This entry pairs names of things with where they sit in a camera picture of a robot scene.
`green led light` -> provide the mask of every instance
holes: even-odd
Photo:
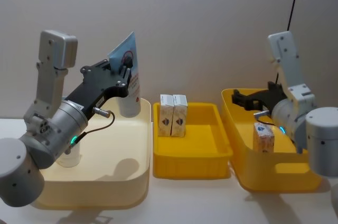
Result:
[[[70,144],[74,144],[75,140],[77,139],[77,136],[74,136],[72,140],[70,141]]]

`white table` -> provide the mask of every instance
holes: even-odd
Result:
[[[25,128],[23,120],[0,119],[0,138],[20,137]],[[162,180],[151,175],[148,196],[132,209],[39,210],[11,208],[1,201],[0,219],[6,224],[332,224],[338,223],[331,203],[331,191],[338,193],[336,184],[338,179],[324,180],[317,192],[307,194],[252,194],[234,175],[213,181]]]

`yellow tray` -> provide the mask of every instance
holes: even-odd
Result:
[[[107,100],[102,109],[115,113],[114,124],[81,141],[81,161],[77,166],[62,167],[55,162],[41,170],[45,186],[36,207],[128,209],[145,199],[151,155],[151,105],[141,99],[141,112],[133,118],[120,114],[117,98]],[[94,115],[85,131],[105,126],[109,120]]]
[[[262,89],[239,89],[249,95]],[[222,91],[222,120],[228,133],[234,155],[231,164],[239,183],[246,190],[271,192],[299,192],[315,190],[321,178],[308,166],[308,155],[297,154],[291,140],[279,128],[272,126],[275,134],[274,153],[252,150],[254,113],[234,105],[233,89]]]
[[[184,137],[159,137],[159,103],[154,104],[154,176],[221,179],[230,176],[232,149],[214,104],[188,103]]]

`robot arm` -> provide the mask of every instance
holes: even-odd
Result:
[[[71,139],[87,127],[112,97],[126,97],[130,69],[113,72],[107,60],[81,68],[83,82],[62,101],[67,68],[75,64],[77,39],[57,31],[43,31],[40,39],[36,99],[24,120],[27,132],[19,139],[0,139],[0,197],[9,206],[33,202],[42,192],[39,171],[71,150]]]
[[[256,99],[261,104],[258,110],[263,110],[264,107],[267,109],[267,112],[258,113],[258,116],[270,115],[274,124],[285,130],[296,145],[297,152],[301,153],[303,149],[307,149],[305,117],[316,107],[315,96],[304,84],[299,55],[291,32],[270,35],[268,41],[272,51],[270,61],[279,73],[281,85],[269,82],[268,90],[250,96],[241,95],[241,98],[251,103],[252,96],[258,95]],[[234,104],[240,105],[239,95],[235,91],[232,96]]]
[[[338,176],[338,108],[317,108],[315,96],[300,70],[299,55],[291,32],[268,37],[270,60],[279,73],[281,85],[269,83],[268,90],[245,96],[235,90],[234,104],[246,110],[264,110],[276,126],[282,126],[295,143],[297,152],[307,149],[312,171],[321,176]],[[276,88],[283,94],[276,95]]]

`metal pin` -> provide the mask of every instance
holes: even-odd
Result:
[[[110,113],[109,112],[107,112],[107,111],[105,111],[103,109],[99,109],[97,107],[93,107],[93,112],[95,114],[98,114],[98,115],[102,116],[102,117],[106,117],[106,118],[110,117]]]
[[[270,111],[268,111],[268,110],[263,110],[263,111],[254,113],[253,116],[255,117],[255,119],[258,119],[258,118],[260,118],[260,117],[262,117],[262,116],[268,116],[268,115],[270,115]]]

